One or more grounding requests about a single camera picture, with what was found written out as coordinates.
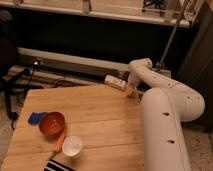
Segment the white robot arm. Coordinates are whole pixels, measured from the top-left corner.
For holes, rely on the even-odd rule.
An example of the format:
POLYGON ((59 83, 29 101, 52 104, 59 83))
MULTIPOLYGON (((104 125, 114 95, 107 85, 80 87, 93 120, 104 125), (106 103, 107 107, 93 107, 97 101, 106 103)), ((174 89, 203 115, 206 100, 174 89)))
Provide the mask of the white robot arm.
POLYGON ((192 171, 182 122, 199 118, 203 96, 175 79, 152 69, 149 58, 129 63, 128 86, 150 86, 140 101, 145 171, 192 171))

